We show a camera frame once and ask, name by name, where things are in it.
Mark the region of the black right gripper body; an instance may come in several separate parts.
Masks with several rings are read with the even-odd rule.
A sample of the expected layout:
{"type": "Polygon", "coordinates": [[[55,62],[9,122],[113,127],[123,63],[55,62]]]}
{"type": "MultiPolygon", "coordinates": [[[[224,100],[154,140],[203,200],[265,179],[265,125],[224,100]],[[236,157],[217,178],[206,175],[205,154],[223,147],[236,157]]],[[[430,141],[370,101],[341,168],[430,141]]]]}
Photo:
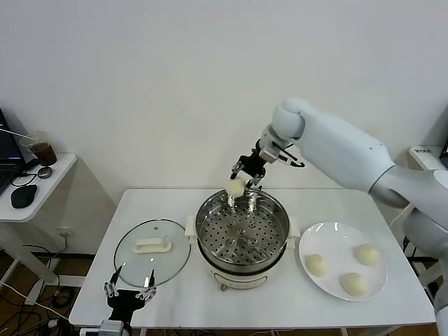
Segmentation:
{"type": "Polygon", "coordinates": [[[264,166],[267,162],[260,157],[260,151],[256,148],[251,150],[251,154],[249,156],[240,156],[239,162],[242,165],[241,170],[251,177],[264,177],[266,174],[264,166]]]}

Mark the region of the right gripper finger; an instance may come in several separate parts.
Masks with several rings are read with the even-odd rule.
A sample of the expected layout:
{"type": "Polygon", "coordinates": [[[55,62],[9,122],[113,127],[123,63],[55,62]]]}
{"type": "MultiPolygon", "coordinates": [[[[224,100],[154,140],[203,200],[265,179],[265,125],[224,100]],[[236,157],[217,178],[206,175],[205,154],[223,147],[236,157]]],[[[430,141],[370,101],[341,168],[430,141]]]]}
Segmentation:
{"type": "Polygon", "coordinates": [[[235,180],[238,177],[238,174],[245,168],[245,159],[240,157],[236,164],[232,166],[232,171],[230,175],[230,180],[235,180]]]}
{"type": "Polygon", "coordinates": [[[265,168],[252,169],[247,174],[251,177],[249,181],[246,183],[246,188],[253,189],[258,186],[258,184],[264,179],[266,170],[265,168]]]}

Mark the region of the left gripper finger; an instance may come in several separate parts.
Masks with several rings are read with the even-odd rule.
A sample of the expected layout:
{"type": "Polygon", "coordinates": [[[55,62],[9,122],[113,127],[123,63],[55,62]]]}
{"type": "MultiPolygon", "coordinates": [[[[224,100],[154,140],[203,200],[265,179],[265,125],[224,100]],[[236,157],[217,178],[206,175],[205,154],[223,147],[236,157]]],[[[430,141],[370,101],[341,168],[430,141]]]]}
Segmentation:
{"type": "Polygon", "coordinates": [[[141,290],[136,298],[138,300],[149,302],[155,296],[157,288],[155,287],[155,270],[153,269],[150,276],[147,276],[144,280],[143,290],[141,290]]]}
{"type": "Polygon", "coordinates": [[[116,284],[118,281],[118,278],[120,276],[122,270],[122,266],[119,266],[119,268],[112,274],[109,281],[104,283],[104,292],[107,297],[118,297],[119,292],[116,288],[116,284]]]}

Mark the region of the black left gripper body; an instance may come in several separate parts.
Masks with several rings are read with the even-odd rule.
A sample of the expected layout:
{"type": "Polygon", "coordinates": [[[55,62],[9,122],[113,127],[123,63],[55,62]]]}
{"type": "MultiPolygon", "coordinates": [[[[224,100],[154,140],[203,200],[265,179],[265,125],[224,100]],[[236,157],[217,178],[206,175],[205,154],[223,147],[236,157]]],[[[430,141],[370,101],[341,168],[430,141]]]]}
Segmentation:
{"type": "Polygon", "coordinates": [[[119,289],[117,295],[107,296],[107,305],[112,309],[109,320],[131,321],[134,312],[144,308],[145,300],[137,290],[119,289]]]}

